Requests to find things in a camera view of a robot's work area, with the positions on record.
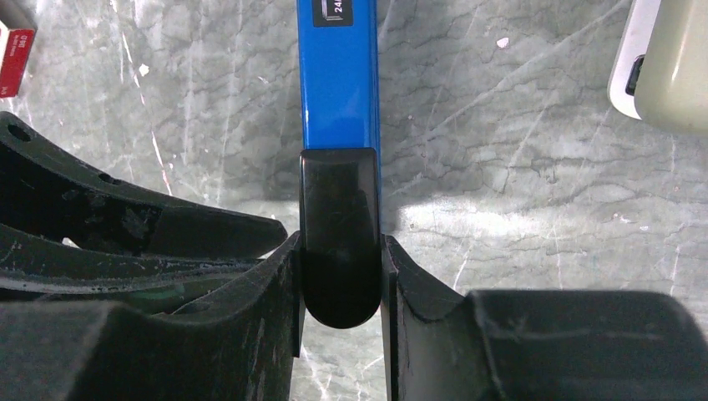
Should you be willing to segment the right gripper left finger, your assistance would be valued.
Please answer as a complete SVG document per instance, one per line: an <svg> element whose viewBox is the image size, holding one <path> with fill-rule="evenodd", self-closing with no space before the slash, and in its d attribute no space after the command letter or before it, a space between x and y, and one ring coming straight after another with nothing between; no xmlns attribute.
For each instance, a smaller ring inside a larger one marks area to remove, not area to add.
<svg viewBox="0 0 708 401"><path fill-rule="evenodd" d="M291 235L177 314L118 302L5 302L4 400L286 400L299 345Z"/></svg>

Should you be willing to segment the blue black stapler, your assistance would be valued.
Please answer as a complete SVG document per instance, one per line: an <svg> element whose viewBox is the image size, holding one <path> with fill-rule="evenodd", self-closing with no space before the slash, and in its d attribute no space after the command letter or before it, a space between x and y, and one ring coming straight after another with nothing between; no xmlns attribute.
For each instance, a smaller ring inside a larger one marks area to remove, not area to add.
<svg viewBox="0 0 708 401"><path fill-rule="evenodd" d="M296 11L302 293L318 322L357 327L381 299L377 5L299 1Z"/></svg>

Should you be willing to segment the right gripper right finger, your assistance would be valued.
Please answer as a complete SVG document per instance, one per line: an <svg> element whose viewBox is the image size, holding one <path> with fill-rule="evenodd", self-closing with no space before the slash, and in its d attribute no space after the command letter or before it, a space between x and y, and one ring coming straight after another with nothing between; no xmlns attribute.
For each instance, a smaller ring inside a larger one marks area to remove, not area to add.
<svg viewBox="0 0 708 401"><path fill-rule="evenodd" d="M658 292L461 295L382 238L390 400L704 400L707 343Z"/></svg>

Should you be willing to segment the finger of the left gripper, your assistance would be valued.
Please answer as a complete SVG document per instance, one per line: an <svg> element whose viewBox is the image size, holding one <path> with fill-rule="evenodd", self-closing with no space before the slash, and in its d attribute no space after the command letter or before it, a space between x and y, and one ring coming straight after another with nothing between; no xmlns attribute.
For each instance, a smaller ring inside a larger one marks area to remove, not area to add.
<svg viewBox="0 0 708 401"><path fill-rule="evenodd" d="M258 260L127 256L1 227L4 302L118 301L170 313L246 273Z"/></svg>
<svg viewBox="0 0 708 401"><path fill-rule="evenodd" d="M276 220L181 200L114 178L1 114L1 222L91 251L258 257L287 237Z"/></svg>

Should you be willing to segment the red white staple box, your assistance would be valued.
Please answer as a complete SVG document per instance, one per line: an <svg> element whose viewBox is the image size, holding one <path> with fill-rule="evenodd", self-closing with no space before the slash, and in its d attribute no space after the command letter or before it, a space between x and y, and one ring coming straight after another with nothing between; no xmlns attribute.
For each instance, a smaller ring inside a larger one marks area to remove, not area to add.
<svg viewBox="0 0 708 401"><path fill-rule="evenodd" d="M36 34L15 1L1 0L1 98L18 94Z"/></svg>

